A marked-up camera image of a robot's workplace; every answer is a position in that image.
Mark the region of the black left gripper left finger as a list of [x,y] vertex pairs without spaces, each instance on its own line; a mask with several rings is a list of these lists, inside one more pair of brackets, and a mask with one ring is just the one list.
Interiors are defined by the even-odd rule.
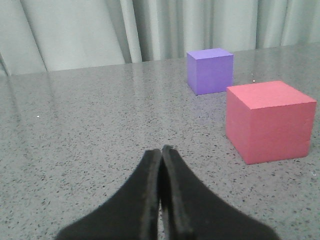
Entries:
[[160,150],[147,150],[132,175],[108,201],[65,227],[56,239],[156,240],[160,165]]

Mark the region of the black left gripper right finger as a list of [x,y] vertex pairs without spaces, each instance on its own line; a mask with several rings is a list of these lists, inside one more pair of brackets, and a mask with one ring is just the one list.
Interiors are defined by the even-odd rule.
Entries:
[[160,199],[168,240],[279,239],[269,226],[209,190],[169,145],[162,149]]

